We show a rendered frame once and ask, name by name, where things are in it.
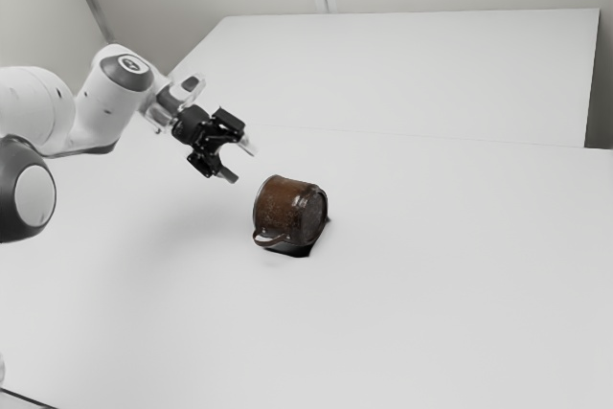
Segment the brown speckled mug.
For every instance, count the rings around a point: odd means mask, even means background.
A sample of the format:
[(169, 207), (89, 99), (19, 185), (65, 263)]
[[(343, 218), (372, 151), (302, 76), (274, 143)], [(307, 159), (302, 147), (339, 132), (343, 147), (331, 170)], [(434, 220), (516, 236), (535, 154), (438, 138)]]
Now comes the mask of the brown speckled mug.
[(318, 185), (272, 175), (253, 206), (256, 245), (291, 257), (306, 257), (328, 222), (327, 194)]

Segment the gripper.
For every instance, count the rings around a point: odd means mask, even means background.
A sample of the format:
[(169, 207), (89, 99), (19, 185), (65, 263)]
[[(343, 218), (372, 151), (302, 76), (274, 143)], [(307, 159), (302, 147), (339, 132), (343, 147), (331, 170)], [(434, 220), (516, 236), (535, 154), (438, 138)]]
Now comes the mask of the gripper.
[[(214, 134), (207, 139), (213, 125)], [(187, 160), (197, 171), (207, 178), (215, 176), (229, 183), (236, 183), (238, 176), (223, 165), (219, 153), (221, 148), (235, 144), (250, 156), (258, 153), (246, 131), (245, 122), (222, 107), (211, 117), (198, 105), (185, 108), (177, 115), (171, 135), (192, 148)]]

